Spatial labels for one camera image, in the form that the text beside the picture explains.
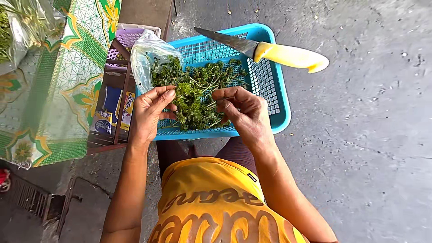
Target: parsley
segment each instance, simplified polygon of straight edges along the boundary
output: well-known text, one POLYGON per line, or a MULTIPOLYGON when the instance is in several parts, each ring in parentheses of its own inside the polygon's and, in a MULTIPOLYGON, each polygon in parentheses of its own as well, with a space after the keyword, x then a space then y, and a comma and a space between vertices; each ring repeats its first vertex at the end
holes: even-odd
MULTIPOLYGON (((216 101, 211 97, 215 89, 226 88, 234 80, 247 83, 237 79, 245 76, 242 69, 240 73, 234 74, 232 67, 223 70, 223 62, 208 63, 204 67, 186 67, 186 72, 180 65, 178 57, 169 56, 170 62, 159 63, 155 58, 152 67, 152 84, 154 87, 175 85, 176 98, 173 104, 177 106, 177 122, 181 130, 199 130, 208 128, 219 128, 229 125, 229 121, 222 124, 223 112, 216 112, 216 101)), ((241 64, 240 60, 231 59, 229 64, 241 64)))
POLYGON ((9 19, 4 6, 0 4, 0 63, 10 61, 8 53, 11 41, 9 19))

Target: brown pants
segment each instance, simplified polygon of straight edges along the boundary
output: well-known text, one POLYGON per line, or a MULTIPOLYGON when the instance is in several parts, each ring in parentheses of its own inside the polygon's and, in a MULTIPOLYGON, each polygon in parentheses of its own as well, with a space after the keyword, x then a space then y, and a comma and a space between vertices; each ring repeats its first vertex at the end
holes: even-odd
MULTIPOLYGON (((166 168, 171 164, 180 160, 199 157, 194 148, 189 149, 189 154, 185 153, 178 144, 178 140, 156 141, 156 146, 158 148, 161 178, 166 168)), ((254 157, 240 137, 231 137, 215 157, 237 163, 252 171, 255 175, 257 174, 254 157)))

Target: drain grate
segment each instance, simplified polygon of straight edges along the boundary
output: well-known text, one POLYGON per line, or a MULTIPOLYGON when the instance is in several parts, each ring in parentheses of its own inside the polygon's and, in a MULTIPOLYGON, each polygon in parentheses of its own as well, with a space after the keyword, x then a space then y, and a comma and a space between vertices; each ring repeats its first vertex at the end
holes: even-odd
POLYGON ((10 179, 12 186, 6 193, 6 200, 40 218, 44 223, 47 220, 51 204, 51 193, 17 175, 11 174, 10 179))

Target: red object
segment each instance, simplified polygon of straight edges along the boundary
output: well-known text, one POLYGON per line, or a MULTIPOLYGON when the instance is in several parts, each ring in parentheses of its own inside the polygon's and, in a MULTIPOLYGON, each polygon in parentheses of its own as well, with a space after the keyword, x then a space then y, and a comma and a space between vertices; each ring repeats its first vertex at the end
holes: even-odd
POLYGON ((0 184, 3 184, 8 178, 9 178, 9 170, 7 169, 0 169, 0 184))

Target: knife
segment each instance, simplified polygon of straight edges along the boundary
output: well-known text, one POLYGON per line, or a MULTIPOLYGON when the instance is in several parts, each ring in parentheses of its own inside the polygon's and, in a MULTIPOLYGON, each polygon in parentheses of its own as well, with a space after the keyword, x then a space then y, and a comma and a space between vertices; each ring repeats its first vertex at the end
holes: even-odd
POLYGON ((267 58, 286 66, 307 68, 310 74, 319 72, 329 65, 329 60, 325 56, 306 49, 246 40, 198 27, 195 27, 195 31, 243 53, 254 62, 267 58))

